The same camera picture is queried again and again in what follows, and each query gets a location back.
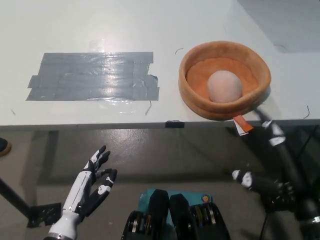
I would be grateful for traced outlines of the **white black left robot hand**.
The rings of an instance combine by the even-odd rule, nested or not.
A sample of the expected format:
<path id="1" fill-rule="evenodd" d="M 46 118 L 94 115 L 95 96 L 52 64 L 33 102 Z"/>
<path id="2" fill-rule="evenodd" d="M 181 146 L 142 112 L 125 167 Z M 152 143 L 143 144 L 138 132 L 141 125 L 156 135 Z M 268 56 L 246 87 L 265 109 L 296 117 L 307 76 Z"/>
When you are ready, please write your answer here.
<path id="1" fill-rule="evenodd" d="M 109 195 L 118 171 L 100 167 L 111 152 L 103 145 L 78 173 L 62 208 L 60 219 L 52 225 L 46 240 L 76 240 L 78 225 L 89 217 Z"/>

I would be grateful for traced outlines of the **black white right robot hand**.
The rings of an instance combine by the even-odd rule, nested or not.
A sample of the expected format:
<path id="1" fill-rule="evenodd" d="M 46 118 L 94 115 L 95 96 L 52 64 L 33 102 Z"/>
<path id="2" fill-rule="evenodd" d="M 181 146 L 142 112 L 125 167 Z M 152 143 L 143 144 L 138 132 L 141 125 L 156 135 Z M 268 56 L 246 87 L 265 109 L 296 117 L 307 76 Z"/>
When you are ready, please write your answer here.
<path id="1" fill-rule="evenodd" d="M 282 181 L 257 176 L 250 171 L 236 169 L 232 178 L 249 191 L 260 195 L 267 213 L 290 211 L 300 225 L 320 222 L 320 201 L 307 179 L 301 164 L 292 157 L 281 127 L 262 110 L 253 110 L 266 132 L 268 144 L 275 151 L 281 166 Z"/>

